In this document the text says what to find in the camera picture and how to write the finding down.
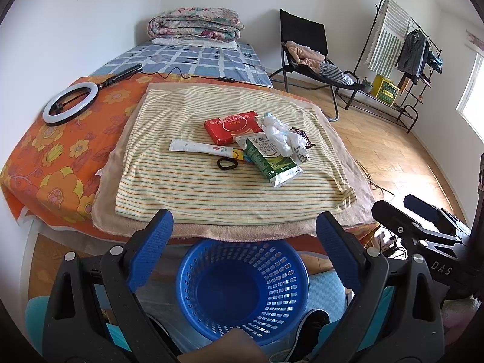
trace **bed sheet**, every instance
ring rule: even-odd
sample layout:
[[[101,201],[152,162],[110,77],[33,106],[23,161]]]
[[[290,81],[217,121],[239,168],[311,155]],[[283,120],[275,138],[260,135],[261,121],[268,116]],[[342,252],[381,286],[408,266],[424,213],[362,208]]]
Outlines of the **bed sheet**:
[[[75,83],[101,83],[107,77],[90,76],[80,78]],[[34,214],[57,230],[80,231],[103,240],[127,241],[127,237],[113,236],[93,226],[91,212],[100,180],[96,173],[107,163],[124,125],[148,84],[157,82],[220,85],[216,79],[186,80],[174,74],[162,79],[158,75],[136,74],[100,90],[93,105],[66,124],[48,127],[40,113],[0,174],[1,188],[15,219],[21,223],[26,216]],[[293,96],[277,89],[246,83],[227,83],[227,86],[256,88]],[[364,241],[377,226],[377,223],[368,223],[347,231]],[[299,245],[301,251],[324,253],[315,237],[300,236],[294,239],[291,244]]]
[[[135,64],[144,72],[167,74],[178,67],[184,75],[218,78],[224,76],[240,82],[272,87],[264,66],[253,47],[237,42],[238,49],[199,46],[154,45],[142,43],[96,70],[93,75],[117,74]]]

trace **blue gripper pad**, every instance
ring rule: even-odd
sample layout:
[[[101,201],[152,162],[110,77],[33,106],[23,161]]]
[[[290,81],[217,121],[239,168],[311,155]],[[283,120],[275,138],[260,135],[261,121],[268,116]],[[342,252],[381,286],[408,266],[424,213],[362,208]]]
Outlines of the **blue gripper pad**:
[[[127,283],[131,292],[134,293],[137,288],[146,284],[172,232],[173,215],[170,211],[161,209],[144,230],[135,232],[127,242],[125,246],[125,257],[129,258]]]
[[[360,242],[346,233],[329,212],[321,213],[316,219],[316,234],[342,284],[358,293],[361,288],[360,264],[363,265],[365,260]]]
[[[427,202],[422,201],[422,199],[418,199],[412,194],[407,195],[403,199],[403,205],[408,210],[413,211],[415,214],[418,214],[430,223],[436,223],[439,220],[437,209],[435,207],[431,206]]]

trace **blue plaid bed sheet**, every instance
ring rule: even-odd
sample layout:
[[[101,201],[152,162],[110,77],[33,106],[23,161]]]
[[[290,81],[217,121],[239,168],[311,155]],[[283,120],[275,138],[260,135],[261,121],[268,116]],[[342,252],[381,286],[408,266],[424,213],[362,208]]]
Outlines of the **blue plaid bed sheet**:
[[[117,74],[142,64],[144,72],[167,74],[175,67],[184,75],[224,76],[240,82],[272,87],[264,66],[253,47],[237,42],[239,48],[220,49],[198,46],[154,45],[147,41],[121,54],[96,70],[93,75]]]

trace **dark jacket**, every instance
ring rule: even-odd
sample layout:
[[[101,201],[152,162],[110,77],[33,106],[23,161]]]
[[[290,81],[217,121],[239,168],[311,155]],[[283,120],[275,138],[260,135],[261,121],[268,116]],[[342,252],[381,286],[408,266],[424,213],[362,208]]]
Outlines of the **dark jacket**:
[[[402,52],[398,58],[398,70],[419,77],[423,66],[423,57],[427,40],[419,30],[407,35],[403,43]]]

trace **red box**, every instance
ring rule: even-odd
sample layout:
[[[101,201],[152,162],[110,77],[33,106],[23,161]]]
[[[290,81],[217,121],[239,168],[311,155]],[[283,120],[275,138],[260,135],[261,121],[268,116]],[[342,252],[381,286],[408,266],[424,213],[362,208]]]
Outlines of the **red box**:
[[[205,129],[216,145],[224,146],[234,143],[234,137],[262,132],[255,117],[257,113],[240,113],[238,115],[214,118],[205,121]]]

